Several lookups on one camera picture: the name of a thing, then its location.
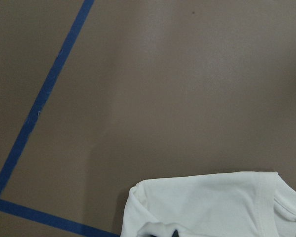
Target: white fabric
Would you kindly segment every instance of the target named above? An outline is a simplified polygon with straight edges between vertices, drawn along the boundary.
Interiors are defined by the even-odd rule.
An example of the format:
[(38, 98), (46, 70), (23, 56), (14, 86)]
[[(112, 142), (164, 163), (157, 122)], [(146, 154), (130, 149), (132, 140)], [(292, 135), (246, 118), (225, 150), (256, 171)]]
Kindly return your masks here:
[(121, 237), (296, 237), (296, 192), (277, 172), (150, 179), (132, 187)]

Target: blue tape strip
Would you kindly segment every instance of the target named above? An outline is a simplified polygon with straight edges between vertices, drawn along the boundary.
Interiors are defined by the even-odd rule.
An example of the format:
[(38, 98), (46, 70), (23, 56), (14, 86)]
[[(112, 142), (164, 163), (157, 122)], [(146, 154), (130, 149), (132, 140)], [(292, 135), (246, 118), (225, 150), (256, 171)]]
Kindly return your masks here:
[(63, 43), (63, 46), (55, 59), (55, 62), (50, 69), (46, 80), (38, 93), (38, 96), (29, 112), (29, 115), (23, 124), (21, 131), (9, 153), (8, 158), (6, 159), (4, 166), (0, 172), (0, 195), (5, 188), (11, 173), (16, 166), (18, 159), (25, 147), (25, 144), (29, 138), (29, 135), (33, 131), (35, 124), (38, 120), (38, 116), (43, 109), (53, 87), (57, 80), (58, 75), (63, 68), (65, 61), (74, 45), (74, 42), (79, 35), (79, 32), (83, 26), (83, 23), (90, 11), (90, 8), (94, 0), (85, 0), (80, 8), (80, 11), (74, 20), (74, 23)]
[(9, 201), (0, 199), (0, 211), (22, 217), (31, 221), (49, 225), (61, 230), (69, 231), (87, 237), (119, 237), (119, 235), (102, 231), (91, 226), (86, 226), (74, 221), (53, 216), (41, 211), (20, 206)]

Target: diagonal blue stripe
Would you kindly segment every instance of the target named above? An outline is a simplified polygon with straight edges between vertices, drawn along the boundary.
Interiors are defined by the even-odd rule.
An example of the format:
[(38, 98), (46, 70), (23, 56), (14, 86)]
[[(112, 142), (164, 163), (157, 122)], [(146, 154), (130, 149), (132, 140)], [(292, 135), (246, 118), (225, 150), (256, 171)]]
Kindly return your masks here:
[(69, 231), (87, 237), (119, 237), (119, 235), (102, 231), (91, 226), (86, 226), (74, 221), (53, 216), (28, 207), (20, 206), (0, 199), (0, 211), (22, 217), (31, 221), (49, 225), (61, 230)]
[(85, 0), (80, 8), (80, 11), (74, 20), (74, 23), (62, 45), (62, 48), (54, 61), (52, 68), (50, 69), (46, 80), (39, 91), (39, 94), (34, 101), (34, 104), (29, 112), (29, 115), (23, 124), (21, 131), (16, 138), (16, 141), (6, 159), (4, 166), (0, 172), (0, 195), (4, 190), (11, 173), (16, 166), (19, 157), (28, 141), (28, 138), (33, 131), (35, 124), (38, 120), (38, 116), (43, 109), (53, 87), (57, 80), (58, 75), (63, 68), (65, 61), (74, 45), (75, 40), (77, 39), (79, 32), (83, 26), (83, 23), (90, 11), (90, 8), (94, 0)]

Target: blue line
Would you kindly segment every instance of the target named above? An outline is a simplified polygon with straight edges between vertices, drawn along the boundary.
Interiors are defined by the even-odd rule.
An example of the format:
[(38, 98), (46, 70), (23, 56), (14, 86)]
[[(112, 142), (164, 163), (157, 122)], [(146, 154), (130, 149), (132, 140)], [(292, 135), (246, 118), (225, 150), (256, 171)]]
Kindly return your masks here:
[(16, 141), (7, 157), (4, 166), (0, 172), (0, 195), (4, 190), (13, 169), (15, 168), (19, 157), (28, 141), (28, 138), (33, 131), (35, 124), (38, 120), (38, 116), (43, 109), (53, 87), (57, 80), (58, 75), (63, 68), (65, 61), (74, 45), (77, 36), (83, 26), (83, 23), (90, 11), (90, 8), (94, 0), (85, 0), (80, 8), (80, 11), (74, 20), (74, 23), (63, 43), (63, 46), (54, 61), (52, 68), (50, 69), (46, 80), (40, 89), (38, 96), (29, 112), (28, 117), (26, 118), (25, 123), (23, 124), (21, 131), (16, 138)]
[(0, 199), (0, 211), (22, 217), (31, 221), (49, 225), (61, 230), (69, 231), (87, 237), (119, 237), (119, 235), (102, 231), (100, 229), (86, 226), (74, 221), (53, 216), (28, 207), (20, 206), (9, 201)]

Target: white shirt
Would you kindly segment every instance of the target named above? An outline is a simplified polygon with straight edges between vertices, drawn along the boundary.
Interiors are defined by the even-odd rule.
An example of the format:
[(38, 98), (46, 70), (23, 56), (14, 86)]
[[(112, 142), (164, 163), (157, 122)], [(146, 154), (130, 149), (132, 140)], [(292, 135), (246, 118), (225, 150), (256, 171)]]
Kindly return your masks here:
[(132, 187), (121, 237), (296, 237), (296, 192), (277, 172), (150, 179)]

